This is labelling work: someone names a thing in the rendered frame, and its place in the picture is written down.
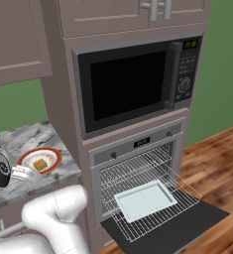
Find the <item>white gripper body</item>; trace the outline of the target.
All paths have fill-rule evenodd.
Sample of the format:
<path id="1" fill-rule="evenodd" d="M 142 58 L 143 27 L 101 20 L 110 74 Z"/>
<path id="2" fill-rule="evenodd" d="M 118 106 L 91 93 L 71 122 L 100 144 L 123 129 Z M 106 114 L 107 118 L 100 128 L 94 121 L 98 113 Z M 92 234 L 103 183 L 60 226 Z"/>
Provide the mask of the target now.
<path id="1" fill-rule="evenodd" d="M 30 168 L 17 165 L 12 168 L 12 177 L 22 181 L 33 181 L 36 177 L 36 172 Z"/>

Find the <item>brown square cake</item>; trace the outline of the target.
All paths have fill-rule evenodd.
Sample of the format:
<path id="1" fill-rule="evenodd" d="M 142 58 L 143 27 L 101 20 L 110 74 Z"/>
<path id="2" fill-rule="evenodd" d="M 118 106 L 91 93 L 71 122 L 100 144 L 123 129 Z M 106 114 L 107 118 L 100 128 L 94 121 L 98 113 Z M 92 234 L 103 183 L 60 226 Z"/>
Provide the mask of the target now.
<path id="1" fill-rule="evenodd" d="M 48 164 L 44 159 L 39 159 L 33 164 L 33 166 L 37 171 L 42 171 L 48 166 Z"/>

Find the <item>red rimmed white plate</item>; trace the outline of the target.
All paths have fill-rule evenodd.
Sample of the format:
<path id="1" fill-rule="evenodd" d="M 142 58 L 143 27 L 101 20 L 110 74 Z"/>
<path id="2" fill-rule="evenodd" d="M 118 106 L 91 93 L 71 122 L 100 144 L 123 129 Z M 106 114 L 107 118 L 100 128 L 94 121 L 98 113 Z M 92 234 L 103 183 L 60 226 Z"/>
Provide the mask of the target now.
<path id="1" fill-rule="evenodd" d="M 37 171 L 33 166 L 33 164 L 39 159 L 44 159 L 48 164 L 48 166 L 42 171 Z M 61 152 L 51 147 L 41 147 L 30 150 L 23 154 L 17 162 L 18 165 L 35 170 L 42 176 L 54 171 L 60 165 L 60 163 Z"/>

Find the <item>steel built-in oven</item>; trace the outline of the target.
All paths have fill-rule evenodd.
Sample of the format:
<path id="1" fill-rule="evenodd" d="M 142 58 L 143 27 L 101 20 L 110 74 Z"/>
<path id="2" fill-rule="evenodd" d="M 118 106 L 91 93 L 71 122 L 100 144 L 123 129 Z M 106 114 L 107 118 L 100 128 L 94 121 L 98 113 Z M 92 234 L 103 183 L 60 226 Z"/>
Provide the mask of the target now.
<path id="1" fill-rule="evenodd" d="M 186 118 L 182 117 L 89 152 L 96 226 L 99 226 L 101 221 L 111 216 L 102 203 L 100 180 L 102 170 L 172 142 L 173 151 L 169 169 L 177 174 L 177 181 L 182 157 L 185 121 Z M 171 137 L 167 137 L 168 131 L 173 133 Z M 112 152 L 116 152 L 117 159 L 111 158 L 110 154 Z"/>

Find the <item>large taupe cupboard door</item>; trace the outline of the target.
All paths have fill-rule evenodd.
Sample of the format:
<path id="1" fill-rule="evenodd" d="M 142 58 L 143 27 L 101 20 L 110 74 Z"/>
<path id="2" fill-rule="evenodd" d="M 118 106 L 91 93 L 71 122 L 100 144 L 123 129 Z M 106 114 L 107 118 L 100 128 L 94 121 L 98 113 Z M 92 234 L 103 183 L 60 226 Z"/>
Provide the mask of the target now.
<path id="1" fill-rule="evenodd" d="M 42 0 L 0 0 L 0 85 L 50 76 Z"/>

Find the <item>black microwave door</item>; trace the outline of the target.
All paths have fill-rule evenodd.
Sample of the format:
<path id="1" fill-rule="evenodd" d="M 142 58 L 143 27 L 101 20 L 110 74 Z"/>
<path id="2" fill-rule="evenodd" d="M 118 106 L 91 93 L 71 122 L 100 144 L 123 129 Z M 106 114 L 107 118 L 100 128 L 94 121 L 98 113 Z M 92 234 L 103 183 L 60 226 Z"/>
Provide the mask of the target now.
<path id="1" fill-rule="evenodd" d="M 169 43 L 79 54 L 85 131 L 163 109 L 170 99 L 174 59 Z"/>

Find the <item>wide taupe cupboard door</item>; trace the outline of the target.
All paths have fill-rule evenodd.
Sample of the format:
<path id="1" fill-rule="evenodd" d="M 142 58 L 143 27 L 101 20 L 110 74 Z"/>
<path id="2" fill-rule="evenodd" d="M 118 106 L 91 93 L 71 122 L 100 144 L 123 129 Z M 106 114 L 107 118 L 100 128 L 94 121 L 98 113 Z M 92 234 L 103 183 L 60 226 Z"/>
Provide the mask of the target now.
<path id="1" fill-rule="evenodd" d="M 58 0 L 65 38 L 138 30 L 148 27 L 145 0 Z"/>

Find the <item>black oven door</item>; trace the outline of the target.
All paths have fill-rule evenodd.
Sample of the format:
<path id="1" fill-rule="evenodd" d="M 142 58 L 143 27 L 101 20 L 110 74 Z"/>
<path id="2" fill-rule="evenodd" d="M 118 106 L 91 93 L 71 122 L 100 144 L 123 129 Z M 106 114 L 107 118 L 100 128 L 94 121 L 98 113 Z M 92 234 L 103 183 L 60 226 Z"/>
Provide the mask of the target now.
<path id="1" fill-rule="evenodd" d="M 201 200 L 134 242 L 126 239 L 113 218 L 101 225 L 125 254 L 175 254 L 228 215 L 229 212 Z"/>

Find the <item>black microwave oven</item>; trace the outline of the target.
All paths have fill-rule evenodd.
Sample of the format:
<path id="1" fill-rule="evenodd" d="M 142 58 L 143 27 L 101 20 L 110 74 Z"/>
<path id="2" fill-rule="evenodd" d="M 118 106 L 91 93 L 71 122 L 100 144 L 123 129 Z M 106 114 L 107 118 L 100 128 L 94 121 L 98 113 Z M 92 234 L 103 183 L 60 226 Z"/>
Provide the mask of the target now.
<path id="1" fill-rule="evenodd" d="M 91 48 L 74 48 L 71 50 L 72 53 L 72 61 L 73 61 L 73 71 L 74 71 L 74 79 L 75 79 L 75 86 L 76 86 L 76 94 L 77 94 L 77 101 L 78 101 L 78 111 L 79 111 L 79 119 L 80 119 L 80 129 L 81 135 L 84 140 L 93 138 L 111 131 L 118 130 L 120 128 L 124 128 L 126 126 L 145 121 L 149 118 L 157 117 L 159 115 L 163 115 L 178 109 L 182 109 L 190 105 L 195 77 L 197 73 L 197 66 L 200 57 L 200 50 L 201 44 L 203 41 L 203 36 L 201 34 L 191 35 L 187 37 L 182 36 L 170 36 L 168 38 L 160 38 L 158 40 L 146 40 L 143 42 L 139 41 L 132 41 L 128 43 L 116 44 L 116 45 L 106 45 L 106 46 L 96 46 Z M 182 43 L 182 51 L 180 54 L 180 62 L 178 67 L 178 74 L 177 74 L 177 84 L 175 90 L 175 108 L 173 110 L 169 110 L 164 108 L 158 110 L 156 112 L 148 113 L 146 115 L 120 122 L 116 125 L 112 125 L 109 127 L 102 128 L 98 131 L 94 131 L 91 133 L 87 133 L 85 131 L 84 126 L 84 113 L 82 107 L 82 96 L 81 96 L 81 89 L 80 89 L 80 78 L 79 78 L 79 68 L 76 66 L 77 63 L 77 56 L 82 53 L 91 53 L 91 52 L 98 52 L 104 50 L 113 50 L 113 49 L 120 49 L 126 47 L 133 47 L 133 46 L 141 46 L 147 44 L 154 44 L 154 43 L 175 43 L 179 42 Z M 178 92 L 178 85 L 180 82 L 188 77 L 190 79 L 190 87 L 185 93 Z"/>

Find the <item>narrow taupe cupboard door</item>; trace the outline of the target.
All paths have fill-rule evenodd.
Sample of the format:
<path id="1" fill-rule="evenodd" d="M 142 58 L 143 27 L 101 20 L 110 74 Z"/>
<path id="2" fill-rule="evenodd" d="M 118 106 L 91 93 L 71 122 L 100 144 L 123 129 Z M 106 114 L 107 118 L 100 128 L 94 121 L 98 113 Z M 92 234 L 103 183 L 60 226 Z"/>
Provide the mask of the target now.
<path id="1" fill-rule="evenodd" d="M 156 21 L 150 21 L 150 28 L 170 27 L 202 23 L 208 20 L 211 0 L 172 0 L 171 17 L 164 19 L 164 8 L 158 9 Z"/>

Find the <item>taupe base cabinet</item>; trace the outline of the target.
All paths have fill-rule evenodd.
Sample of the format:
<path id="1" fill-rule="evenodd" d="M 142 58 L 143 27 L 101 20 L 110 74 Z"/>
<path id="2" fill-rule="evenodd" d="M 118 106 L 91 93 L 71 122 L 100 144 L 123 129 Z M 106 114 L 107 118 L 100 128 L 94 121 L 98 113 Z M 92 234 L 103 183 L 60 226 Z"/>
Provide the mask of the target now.
<path id="1" fill-rule="evenodd" d="M 6 227 L 24 222 L 25 227 L 39 231 L 49 240 L 87 240 L 83 210 L 88 203 L 86 189 L 78 179 L 63 184 L 53 183 L 28 191 L 17 188 L 9 198 L 0 191 L 0 220 Z"/>

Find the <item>taupe tall cabinet housing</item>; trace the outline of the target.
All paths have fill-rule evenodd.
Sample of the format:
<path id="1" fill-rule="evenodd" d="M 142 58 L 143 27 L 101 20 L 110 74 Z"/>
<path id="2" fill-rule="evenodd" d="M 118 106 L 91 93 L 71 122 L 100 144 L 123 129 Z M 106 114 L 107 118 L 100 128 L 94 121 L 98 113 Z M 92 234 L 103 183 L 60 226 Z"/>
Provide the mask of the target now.
<path id="1" fill-rule="evenodd" d="M 186 118 L 185 132 L 183 136 L 184 147 L 189 115 L 191 112 L 192 98 L 190 105 L 182 109 L 149 118 L 145 121 L 84 140 L 80 129 L 71 50 L 74 48 L 116 45 L 132 41 L 143 42 L 146 40 L 158 40 L 160 38 L 168 38 L 170 36 L 187 37 L 201 34 L 203 36 L 203 41 L 201 44 L 200 57 L 192 93 L 193 97 L 208 20 L 206 22 L 195 24 L 150 28 L 150 11 L 148 9 L 143 9 L 148 11 L 147 28 L 117 33 L 65 38 L 62 35 L 61 30 L 58 0 L 42 0 L 42 9 L 53 69 L 52 76 L 45 77 L 42 80 L 44 98 L 50 122 L 73 156 L 75 162 L 80 167 L 80 179 L 89 195 L 89 203 L 85 211 L 86 235 L 91 252 L 93 254 L 97 254 L 107 243 L 115 240 L 101 225 L 101 223 L 106 219 L 101 221 L 99 226 L 96 226 L 89 152 L 93 149 L 97 149 L 107 144 L 128 138 L 132 135 L 159 127 L 182 117 Z"/>

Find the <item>pale rectangular baking tray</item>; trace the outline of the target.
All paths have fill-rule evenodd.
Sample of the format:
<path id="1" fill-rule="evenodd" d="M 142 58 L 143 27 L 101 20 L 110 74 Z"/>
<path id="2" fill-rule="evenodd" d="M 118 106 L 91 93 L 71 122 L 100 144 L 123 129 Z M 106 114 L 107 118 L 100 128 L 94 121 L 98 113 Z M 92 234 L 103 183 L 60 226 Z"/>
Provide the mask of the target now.
<path id="1" fill-rule="evenodd" d="M 177 204 L 177 200 L 160 180 L 124 190 L 115 194 L 114 198 L 128 223 Z"/>

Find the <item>black microwave dial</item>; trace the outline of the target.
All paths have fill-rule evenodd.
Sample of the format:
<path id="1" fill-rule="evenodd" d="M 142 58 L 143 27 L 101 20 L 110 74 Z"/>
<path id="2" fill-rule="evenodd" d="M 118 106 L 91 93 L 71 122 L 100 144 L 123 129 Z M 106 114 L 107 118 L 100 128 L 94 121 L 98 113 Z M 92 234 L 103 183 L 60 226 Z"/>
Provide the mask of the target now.
<path id="1" fill-rule="evenodd" d="M 189 89 L 189 87 L 190 87 L 190 79 L 186 77 L 178 85 L 178 92 L 185 93 Z"/>

